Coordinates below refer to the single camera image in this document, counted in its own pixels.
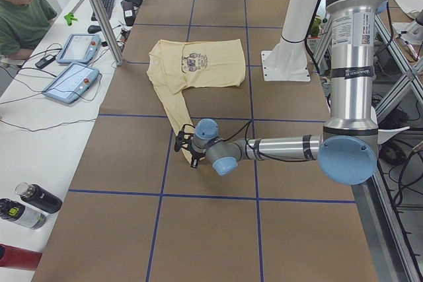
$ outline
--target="bottle cap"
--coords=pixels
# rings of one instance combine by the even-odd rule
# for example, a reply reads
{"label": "bottle cap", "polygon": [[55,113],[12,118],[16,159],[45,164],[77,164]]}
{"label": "bottle cap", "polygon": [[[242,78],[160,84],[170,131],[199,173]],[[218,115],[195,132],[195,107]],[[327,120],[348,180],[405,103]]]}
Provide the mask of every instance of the bottle cap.
{"label": "bottle cap", "polygon": [[33,192],[33,187],[28,183],[22,182],[15,188],[15,193],[19,196],[29,197]]}

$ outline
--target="blue joint cap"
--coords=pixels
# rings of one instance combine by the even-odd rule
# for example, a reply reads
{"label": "blue joint cap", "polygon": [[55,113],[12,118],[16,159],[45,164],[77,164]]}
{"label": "blue joint cap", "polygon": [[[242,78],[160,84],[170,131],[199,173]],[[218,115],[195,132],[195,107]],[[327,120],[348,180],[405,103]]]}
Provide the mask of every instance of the blue joint cap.
{"label": "blue joint cap", "polygon": [[195,129],[196,137],[203,140],[210,140],[219,135],[219,126],[212,119],[201,119]]}
{"label": "blue joint cap", "polygon": [[238,167],[238,162],[234,157],[224,157],[213,162],[213,168],[220,176],[231,173]]}
{"label": "blue joint cap", "polygon": [[347,135],[328,138],[319,148],[319,165],[332,180],[360,184],[376,171],[377,158],[364,141]]}

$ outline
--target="computer mouse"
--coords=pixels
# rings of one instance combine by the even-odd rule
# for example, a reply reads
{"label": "computer mouse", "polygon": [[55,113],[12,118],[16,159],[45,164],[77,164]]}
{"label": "computer mouse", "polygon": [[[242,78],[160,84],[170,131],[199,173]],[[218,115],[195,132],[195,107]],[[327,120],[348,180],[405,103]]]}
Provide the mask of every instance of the computer mouse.
{"label": "computer mouse", "polygon": [[100,26],[96,26],[94,24],[90,25],[88,27],[88,30],[87,30],[87,32],[89,34],[97,33],[98,31],[101,31],[101,27]]}

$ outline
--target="shirt sleeve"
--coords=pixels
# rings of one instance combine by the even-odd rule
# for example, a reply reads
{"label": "shirt sleeve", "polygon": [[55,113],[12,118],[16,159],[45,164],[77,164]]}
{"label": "shirt sleeve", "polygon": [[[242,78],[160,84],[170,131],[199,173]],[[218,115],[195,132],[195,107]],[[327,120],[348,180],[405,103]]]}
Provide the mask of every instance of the shirt sleeve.
{"label": "shirt sleeve", "polygon": [[58,13],[53,9],[52,6],[50,6],[47,0],[40,0],[40,6],[47,20],[52,20],[53,18],[57,17]]}
{"label": "shirt sleeve", "polygon": [[11,55],[20,50],[20,44],[4,21],[0,19],[0,54]]}

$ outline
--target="man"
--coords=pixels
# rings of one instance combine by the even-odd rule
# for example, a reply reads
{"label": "man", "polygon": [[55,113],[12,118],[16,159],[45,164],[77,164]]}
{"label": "man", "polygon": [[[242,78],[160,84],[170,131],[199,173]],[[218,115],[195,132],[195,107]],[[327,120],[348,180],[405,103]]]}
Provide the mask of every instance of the man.
{"label": "man", "polygon": [[0,54],[28,59],[57,15],[46,0],[0,0]]}

